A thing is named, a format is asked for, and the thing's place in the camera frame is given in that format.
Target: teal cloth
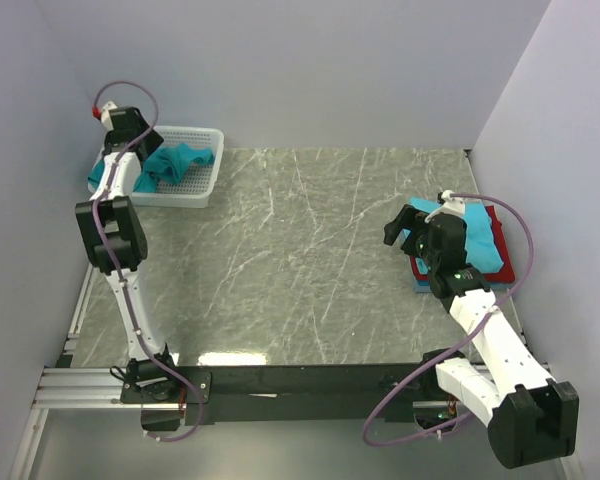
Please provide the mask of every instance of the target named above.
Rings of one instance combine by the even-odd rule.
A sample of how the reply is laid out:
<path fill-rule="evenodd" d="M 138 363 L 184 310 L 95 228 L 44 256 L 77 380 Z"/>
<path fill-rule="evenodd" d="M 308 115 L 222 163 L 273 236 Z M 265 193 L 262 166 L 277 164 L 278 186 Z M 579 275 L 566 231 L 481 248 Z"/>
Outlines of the teal cloth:
<path fill-rule="evenodd" d="M 423 198 L 411 197 L 410 203 L 418 210 L 427 213 L 433 212 L 440 205 Z M 467 262 L 482 273 L 496 273 L 504 266 L 502 258 L 498 253 L 491 231 L 491 218 L 481 203 L 467 203 L 464 220 L 467 222 Z M 428 271 L 422 259 L 417 259 L 418 270 L 422 274 Z"/>
<path fill-rule="evenodd" d="M 155 193 L 158 180 L 177 185 L 192 163 L 213 165 L 213 152 L 210 148 L 193 149 L 186 143 L 177 147 L 160 147 L 147 158 L 133 187 L 134 192 Z M 104 160 L 101 158 L 87 177 L 93 188 L 98 188 L 104 173 Z"/>

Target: teal towel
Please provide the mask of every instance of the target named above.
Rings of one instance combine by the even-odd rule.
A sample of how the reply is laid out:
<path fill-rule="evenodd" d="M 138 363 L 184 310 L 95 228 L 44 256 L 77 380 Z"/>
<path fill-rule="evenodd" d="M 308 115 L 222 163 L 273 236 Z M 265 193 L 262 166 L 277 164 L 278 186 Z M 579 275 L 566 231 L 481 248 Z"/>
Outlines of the teal towel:
<path fill-rule="evenodd" d="M 411 197 L 410 203 L 418 210 L 427 213 L 433 212 L 440 206 L 436 202 L 417 197 Z M 484 205 L 481 203 L 467 203 L 464 221 L 467 222 L 467 241 L 465 243 L 467 262 L 482 273 L 499 272 L 504 266 L 504 262 L 500 258 L 496 244 L 493 241 L 491 218 L 489 218 Z M 405 236 L 408 235 L 409 230 L 405 230 L 404 234 Z M 422 259 L 418 258 L 417 263 L 420 273 L 427 273 L 427 266 Z"/>
<path fill-rule="evenodd" d="M 147 158 L 133 187 L 134 192 L 155 193 L 158 180 L 177 185 L 192 163 L 213 165 L 213 152 L 210 148 L 193 149 L 186 143 L 177 147 L 160 147 Z M 104 173 L 104 160 L 95 164 L 87 177 L 89 184 L 97 189 Z"/>

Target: tabletop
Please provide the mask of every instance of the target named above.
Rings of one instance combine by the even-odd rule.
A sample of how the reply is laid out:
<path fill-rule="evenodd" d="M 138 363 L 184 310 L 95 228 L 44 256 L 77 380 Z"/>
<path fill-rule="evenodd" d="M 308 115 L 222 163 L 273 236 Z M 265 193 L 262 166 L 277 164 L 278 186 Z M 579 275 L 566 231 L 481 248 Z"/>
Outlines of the tabletop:
<path fill-rule="evenodd" d="M 464 332 L 412 291 L 383 226 L 411 196 L 445 189 L 476 192 L 462 150 L 227 150 L 208 207 L 136 207 L 155 324 L 182 365 L 419 362 Z M 124 366 L 99 272 L 89 291 L 72 367 Z"/>

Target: plastic basket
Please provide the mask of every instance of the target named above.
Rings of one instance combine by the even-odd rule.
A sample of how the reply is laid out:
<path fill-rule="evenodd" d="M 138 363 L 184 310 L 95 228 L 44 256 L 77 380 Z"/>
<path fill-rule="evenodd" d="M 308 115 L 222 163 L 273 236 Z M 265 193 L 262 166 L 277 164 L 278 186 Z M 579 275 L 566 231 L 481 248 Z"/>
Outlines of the plastic basket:
<path fill-rule="evenodd" d="M 214 157 L 213 165 L 192 164 L 178 185 L 159 181 L 156 193 L 133 192 L 131 201 L 134 205 L 146 207 L 206 207 L 222 162 L 224 134 L 215 128 L 158 125 L 155 130 L 164 138 L 162 144 L 164 147 L 175 147 L 180 143 L 186 143 L 191 148 L 210 148 Z M 91 185 L 87 186 L 89 191 L 93 193 L 93 187 Z"/>

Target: purple cable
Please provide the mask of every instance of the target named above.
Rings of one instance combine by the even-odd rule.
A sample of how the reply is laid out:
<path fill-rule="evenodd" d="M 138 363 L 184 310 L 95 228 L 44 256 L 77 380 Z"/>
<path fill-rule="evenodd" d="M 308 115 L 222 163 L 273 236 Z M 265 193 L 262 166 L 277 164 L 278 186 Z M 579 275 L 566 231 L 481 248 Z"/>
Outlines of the purple cable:
<path fill-rule="evenodd" d="M 500 297 L 499 299 L 496 300 L 496 302 L 494 303 L 494 306 L 499 307 L 504 302 L 506 302 L 509 298 L 511 298 L 511 296 L 513 294 L 515 294 L 520 289 L 520 287 L 522 286 L 522 284 L 527 280 L 527 277 L 529 276 L 529 273 L 531 273 L 531 267 L 533 266 L 533 257 L 535 256 L 535 252 L 534 252 L 534 248 L 533 248 L 533 239 L 531 238 L 531 231 L 529 230 L 529 227 L 527 226 L 527 224 L 524 221 L 524 219 L 520 216 L 520 214 L 518 212 L 516 212 L 513 207 L 511 207 L 510 205 L 506 204 L 502 200 L 498 200 L 497 198 L 489 197 L 489 196 L 486 196 L 486 195 L 478 195 L 478 194 L 473 194 L 473 193 L 454 193 L 451 196 L 453 198 L 475 198 L 475 199 L 479 199 L 479 200 L 486 200 L 488 202 L 492 202 L 492 203 L 495 203 L 497 205 L 500 205 L 501 207 L 504 207 L 509 212 L 511 212 L 514 217 L 516 217 L 516 219 L 518 220 L 518 222 L 520 222 L 520 225 L 522 226 L 522 228 L 524 230 L 524 233 L 527 236 L 527 243 L 529 245 L 529 258 L 527 259 L 527 265 L 525 267 L 524 273 L 522 274 L 522 277 L 520 278 L 520 280 L 518 280 L 516 282 L 516 284 L 513 287 L 511 287 L 511 289 L 507 293 L 505 293 L 502 297 Z M 395 438 L 393 440 L 388 440 L 388 441 L 384 441 L 384 442 L 379 442 L 379 441 L 372 440 L 372 439 L 369 438 L 369 429 L 371 428 L 371 424 L 376 419 L 376 417 L 380 414 L 380 412 L 384 409 L 384 407 L 386 407 L 389 404 L 389 402 L 391 400 L 393 400 L 393 398 L 398 393 L 400 393 L 402 390 L 404 390 L 404 388 L 409 383 L 411 383 L 415 378 L 419 377 L 424 372 L 426 372 L 430 368 L 434 367 L 436 364 L 442 362 L 443 360 L 446 360 L 451 355 L 453 355 L 455 352 L 457 352 L 462 347 L 464 347 L 469 342 L 471 342 L 484 329 L 484 327 L 487 325 L 487 322 L 491 318 L 491 315 L 492 315 L 492 311 L 490 309 L 486 313 L 486 315 L 484 316 L 484 318 L 480 321 L 480 323 L 478 324 L 478 326 L 476 326 L 476 328 L 469 335 L 467 335 L 460 342 L 456 343 L 454 346 L 450 347 L 448 350 L 442 352 L 437 357 L 432 358 L 427 363 L 425 363 L 425 364 L 419 366 L 418 368 L 416 368 L 412 373 L 410 373 L 409 375 L 407 375 L 400 383 L 398 383 L 398 385 L 396 385 L 387 394 L 387 396 L 384 397 L 380 401 L 380 403 L 378 403 L 378 405 L 376 405 L 376 408 L 373 409 L 373 411 L 371 412 L 371 414 L 369 414 L 369 417 L 364 422 L 364 427 L 362 429 L 362 440 L 364 441 L 364 443 L 366 443 L 367 445 L 371 445 L 372 447 L 390 447 L 390 446 L 398 445 L 398 444 L 401 444 L 401 443 L 411 442 L 413 440 L 418 440 L 420 438 L 423 438 L 426 435 L 429 435 L 430 433 L 436 432 L 436 431 L 438 431 L 440 429 L 443 429 L 443 428 L 446 428 L 446 427 L 451 427 L 453 425 L 461 423 L 461 422 L 464 421 L 465 418 L 468 418 L 468 417 L 471 416 L 471 413 L 468 412 L 468 413 L 465 413 L 465 414 L 461 415 L 460 417 L 451 419 L 451 420 L 446 421 L 446 422 L 444 422 L 444 423 L 442 423 L 440 425 L 437 425 L 435 427 L 428 428 L 427 430 L 423 430 L 421 432 L 414 433 L 413 435 L 409 435 L 409 436 L 406 436 L 406 437 Z"/>
<path fill-rule="evenodd" d="M 124 295 L 124 301 L 127 305 L 127 309 L 129 310 L 129 317 L 131 318 L 131 324 L 133 325 L 134 330 L 140 330 L 140 328 L 138 326 L 138 319 L 136 318 L 136 314 L 133 309 L 133 304 L 131 303 L 131 297 L 129 295 L 128 285 L 127 285 L 127 282 L 122 273 L 122 266 L 120 265 L 120 261 L 118 260 L 118 257 L 116 256 L 115 252 L 113 251 L 113 248 L 111 247 L 111 244 L 109 243 L 109 240 L 107 239 L 107 235 L 102 226 L 102 221 L 100 220 L 100 215 L 98 214 L 98 206 L 102 202 L 102 199 L 104 197 L 106 197 L 108 191 L 111 189 L 111 185 L 113 183 L 113 179 L 115 178 L 115 172 L 118 169 L 118 163 L 120 162 L 120 159 L 122 158 L 122 156 L 125 153 L 128 153 L 129 150 L 131 150 L 131 148 L 133 148 L 135 145 L 137 145 L 143 138 L 145 138 L 147 135 L 149 135 L 149 132 L 151 132 L 151 130 L 158 123 L 159 110 L 158 110 L 158 102 L 149 90 L 147 90 L 146 88 L 144 88 L 141 85 L 138 85 L 135 82 L 130 82 L 128 80 L 115 80 L 113 82 L 109 82 L 106 85 L 104 85 L 100 89 L 100 91 L 96 94 L 96 98 L 93 101 L 94 107 L 98 106 L 98 101 L 100 100 L 100 96 L 103 94 L 103 92 L 113 85 L 131 85 L 133 87 L 139 88 L 140 90 L 142 90 L 144 93 L 146 93 L 149 96 L 149 98 L 151 99 L 151 102 L 153 102 L 153 107 L 155 109 L 155 115 L 154 115 L 153 121 L 151 122 L 149 127 L 144 132 L 142 132 L 140 135 L 138 135 L 136 138 L 131 140 L 116 156 L 115 161 L 113 162 L 113 166 L 111 167 L 111 171 L 109 172 L 109 176 L 105 179 L 105 189 L 103 190 L 102 194 L 99 195 L 98 198 L 96 198 L 93 201 L 93 204 L 91 206 L 91 212 L 93 214 L 93 220 L 96 224 L 96 229 L 98 230 L 98 235 L 100 236 L 100 240 L 102 240 L 102 244 L 103 244 L 105 250 L 107 251 L 107 254 L 109 255 L 109 258 L 111 259 L 111 262 L 113 263 L 113 266 L 115 267 L 116 272 L 118 274 L 118 280 L 120 281 L 120 285 L 122 288 L 122 294 Z M 198 405 L 199 405 L 198 417 L 196 418 L 195 423 L 189 430 L 187 430 L 182 435 L 176 435 L 173 437 L 166 437 L 166 438 L 160 437 L 159 435 L 156 435 L 153 432 L 147 432 L 147 435 L 157 441 L 160 441 L 160 442 L 177 442 L 178 440 L 187 438 L 188 436 L 192 435 L 198 429 L 198 427 L 202 424 L 202 420 L 204 417 L 204 399 L 202 398 L 202 394 L 189 380 L 187 380 L 185 377 L 180 375 L 178 372 L 176 372 L 172 368 L 169 368 L 167 365 L 165 365 L 164 363 L 157 360 L 156 357 L 153 355 L 153 353 L 151 353 L 151 351 L 147 347 L 147 344 L 145 343 L 144 338 L 142 338 L 142 335 L 138 335 L 138 343 L 140 344 L 140 347 L 142 348 L 142 351 L 145 353 L 145 355 L 147 357 L 149 357 L 149 360 L 151 360 L 161 370 L 167 372 L 169 375 L 172 375 L 173 377 L 180 380 L 189 390 L 191 390 L 193 392 L 196 399 L 198 400 Z"/>

